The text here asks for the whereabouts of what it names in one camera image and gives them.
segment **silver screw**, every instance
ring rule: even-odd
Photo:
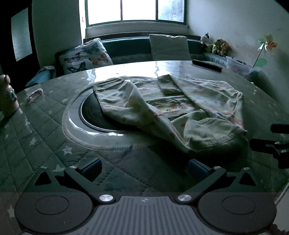
[[[192,197],[190,195],[187,194],[182,194],[178,196],[178,200],[179,201],[190,201],[192,199]]]
[[[99,199],[101,201],[112,201],[113,200],[113,196],[112,195],[109,195],[109,194],[104,194],[104,195],[101,195],[99,196]]]

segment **window pane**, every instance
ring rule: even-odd
[[[11,18],[11,32],[16,61],[32,54],[28,26],[28,8]]]
[[[155,20],[156,0],[123,0],[123,20]]]
[[[158,0],[159,20],[184,22],[184,0]]]
[[[88,0],[90,25],[121,20],[121,0]]]

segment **blanket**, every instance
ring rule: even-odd
[[[138,78],[138,83],[152,91],[152,80]],[[152,92],[146,100],[132,80],[121,77],[96,83],[93,91],[104,115],[165,139],[184,153],[225,153],[248,143],[243,94],[228,83],[172,75],[158,77],[157,83],[165,96]]]

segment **sofa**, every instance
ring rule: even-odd
[[[102,44],[114,65],[153,60],[149,37],[107,39],[102,40]],[[203,53],[200,41],[188,39],[188,47],[191,59],[211,61],[226,67],[227,58],[208,52]],[[61,51],[55,55],[58,77],[64,75],[59,62],[59,56],[64,52],[65,51]]]

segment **windowsill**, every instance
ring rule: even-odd
[[[189,26],[175,23],[163,22],[121,22],[97,25],[86,28],[85,37],[95,37],[105,34],[126,32],[171,32],[189,34]]]

